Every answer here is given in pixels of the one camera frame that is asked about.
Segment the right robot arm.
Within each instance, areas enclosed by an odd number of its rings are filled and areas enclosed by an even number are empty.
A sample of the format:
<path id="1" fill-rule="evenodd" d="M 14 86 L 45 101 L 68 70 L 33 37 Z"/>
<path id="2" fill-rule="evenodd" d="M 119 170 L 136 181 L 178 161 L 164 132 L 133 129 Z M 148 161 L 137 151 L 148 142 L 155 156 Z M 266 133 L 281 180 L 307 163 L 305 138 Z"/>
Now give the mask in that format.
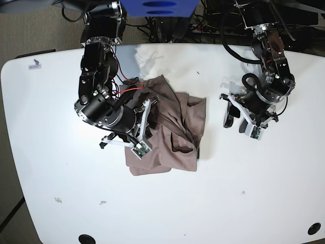
<path id="1" fill-rule="evenodd" d="M 141 156 L 152 150 L 149 142 L 148 116 L 153 103 L 146 99 L 140 105 L 128 107 L 136 90 L 143 87 L 137 77 L 125 79 L 126 90 L 115 82 L 120 64 L 115 48 L 126 25 L 126 10 L 120 1 L 54 1 L 65 20 L 65 10 L 81 13 L 85 29 L 81 37 L 84 54 L 81 59 L 76 114 L 87 124 L 108 131 L 100 147 L 122 139 L 121 145 Z"/>

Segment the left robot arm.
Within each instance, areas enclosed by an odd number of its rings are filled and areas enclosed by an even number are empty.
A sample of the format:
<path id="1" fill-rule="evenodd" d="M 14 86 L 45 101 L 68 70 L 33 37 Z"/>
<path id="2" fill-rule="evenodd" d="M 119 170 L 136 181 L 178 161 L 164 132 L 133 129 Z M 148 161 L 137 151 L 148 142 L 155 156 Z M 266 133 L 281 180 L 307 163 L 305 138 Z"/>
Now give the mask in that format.
<path id="1" fill-rule="evenodd" d="M 226 19 L 233 12 L 241 16 L 245 30 L 253 31 L 251 50 L 255 59 L 242 57 L 226 42 Z M 324 28 L 305 23 L 307 13 L 324 15 L 324 4 L 319 1 L 234 1 L 232 7 L 222 12 L 219 34 L 225 50 L 235 59 L 259 65 L 262 70 L 261 78 L 252 73 L 243 75 L 244 93 L 220 96 L 228 102 L 225 128 L 231 127 L 234 118 L 242 115 L 240 133 L 259 140 L 268 123 L 278 121 L 275 104 L 281 99 L 287 101 L 296 87 L 285 48 L 302 51 L 324 46 Z"/>

